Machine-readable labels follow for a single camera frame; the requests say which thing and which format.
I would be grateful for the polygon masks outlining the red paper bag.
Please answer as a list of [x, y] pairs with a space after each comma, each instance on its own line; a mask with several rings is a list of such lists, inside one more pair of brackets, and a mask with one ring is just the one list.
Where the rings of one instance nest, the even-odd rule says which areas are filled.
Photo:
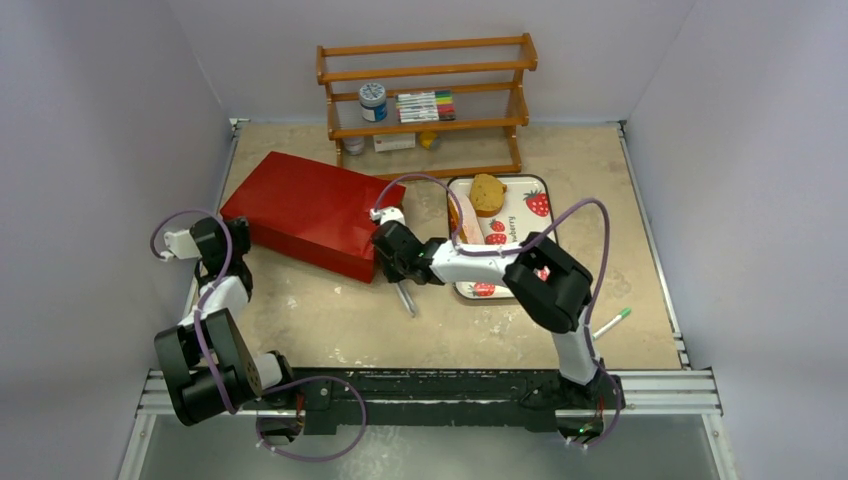
[[369, 216], [386, 180], [269, 153], [220, 209], [246, 217], [252, 243], [364, 283], [376, 272]]

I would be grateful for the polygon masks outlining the yellow fake bread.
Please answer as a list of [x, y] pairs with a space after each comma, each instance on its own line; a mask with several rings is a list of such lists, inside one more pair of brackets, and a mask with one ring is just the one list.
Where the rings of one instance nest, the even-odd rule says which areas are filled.
[[490, 174], [475, 175], [469, 191], [469, 200], [478, 217], [497, 215], [505, 203], [508, 187]]

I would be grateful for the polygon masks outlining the strawberry print white tray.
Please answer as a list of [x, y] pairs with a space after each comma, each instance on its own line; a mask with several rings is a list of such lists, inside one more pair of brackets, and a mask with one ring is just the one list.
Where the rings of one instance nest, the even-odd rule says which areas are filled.
[[[486, 244], [521, 242], [530, 232], [545, 230], [554, 220], [545, 181], [536, 175], [498, 175], [506, 186], [501, 211], [490, 218], [478, 218]], [[515, 303], [514, 296], [502, 286], [482, 282], [458, 282], [453, 289], [461, 301]]]

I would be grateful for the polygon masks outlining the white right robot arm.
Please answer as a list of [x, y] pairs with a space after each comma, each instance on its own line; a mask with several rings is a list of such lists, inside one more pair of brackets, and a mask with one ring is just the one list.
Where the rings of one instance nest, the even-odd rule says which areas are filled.
[[594, 278], [548, 236], [531, 232], [515, 250], [504, 245], [420, 241], [406, 225], [389, 220], [371, 236], [375, 256], [391, 283], [483, 283], [508, 289], [529, 318], [552, 335], [561, 392], [584, 407], [601, 391], [600, 356], [589, 328]]

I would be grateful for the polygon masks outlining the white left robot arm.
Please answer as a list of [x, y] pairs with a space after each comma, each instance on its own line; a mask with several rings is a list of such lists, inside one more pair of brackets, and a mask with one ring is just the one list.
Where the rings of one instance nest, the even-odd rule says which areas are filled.
[[247, 218], [203, 216], [179, 231], [158, 226], [151, 238], [164, 242], [151, 249], [157, 259], [193, 261], [198, 287], [189, 313], [154, 338], [177, 418], [192, 426], [260, 398], [275, 409], [292, 405], [298, 382], [287, 359], [251, 354], [236, 322], [254, 287], [244, 260], [252, 247]]

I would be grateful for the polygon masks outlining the small white box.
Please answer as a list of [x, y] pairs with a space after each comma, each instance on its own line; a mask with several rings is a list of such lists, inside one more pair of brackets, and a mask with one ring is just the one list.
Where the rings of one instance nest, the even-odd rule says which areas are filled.
[[372, 137], [378, 153], [412, 149], [416, 146], [415, 133], [379, 134]]

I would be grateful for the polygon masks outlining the small white bottle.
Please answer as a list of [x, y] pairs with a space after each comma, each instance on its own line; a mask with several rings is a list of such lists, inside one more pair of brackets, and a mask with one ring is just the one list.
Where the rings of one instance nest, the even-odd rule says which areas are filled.
[[360, 155], [364, 149], [366, 140], [364, 137], [345, 137], [342, 139], [344, 150], [349, 155]]

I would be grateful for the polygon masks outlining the small yellow cube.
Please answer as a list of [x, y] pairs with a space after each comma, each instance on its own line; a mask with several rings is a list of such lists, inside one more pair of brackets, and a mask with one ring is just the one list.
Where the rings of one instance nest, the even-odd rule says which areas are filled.
[[435, 132], [422, 132], [418, 137], [420, 145], [426, 150], [434, 150], [437, 149], [440, 145], [440, 137]]

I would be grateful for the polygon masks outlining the pack of coloured markers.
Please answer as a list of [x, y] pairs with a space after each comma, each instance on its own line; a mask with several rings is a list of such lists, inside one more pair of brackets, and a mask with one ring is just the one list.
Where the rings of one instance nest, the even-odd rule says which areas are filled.
[[453, 121], [456, 109], [451, 90], [402, 93], [395, 97], [398, 120], [402, 124]]

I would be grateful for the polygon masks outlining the blue label white jar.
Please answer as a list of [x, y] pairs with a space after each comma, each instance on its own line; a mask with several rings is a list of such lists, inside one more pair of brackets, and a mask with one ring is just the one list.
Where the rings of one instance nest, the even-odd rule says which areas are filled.
[[376, 82], [362, 85], [358, 90], [361, 116], [368, 122], [381, 122], [387, 116], [387, 90]]

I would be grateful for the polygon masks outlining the orange wooden shelf rack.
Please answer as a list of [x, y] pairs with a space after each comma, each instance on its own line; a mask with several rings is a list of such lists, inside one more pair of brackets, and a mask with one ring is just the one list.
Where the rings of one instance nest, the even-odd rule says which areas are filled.
[[336, 164], [349, 167], [354, 137], [499, 129], [509, 162], [429, 168], [436, 177], [522, 170], [517, 130], [528, 125], [524, 76], [538, 67], [533, 37], [520, 35], [316, 49], [325, 92], [326, 132]]

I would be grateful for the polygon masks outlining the green cap white marker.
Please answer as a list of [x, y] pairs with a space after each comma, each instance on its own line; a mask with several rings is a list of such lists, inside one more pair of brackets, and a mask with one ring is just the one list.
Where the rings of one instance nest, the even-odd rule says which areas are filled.
[[600, 327], [596, 332], [593, 333], [592, 338], [594, 340], [598, 340], [603, 335], [607, 334], [610, 330], [616, 327], [619, 323], [621, 323], [624, 319], [626, 319], [632, 312], [631, 308], [622, 309], [614, 318], [610, 319], [606, 324]]

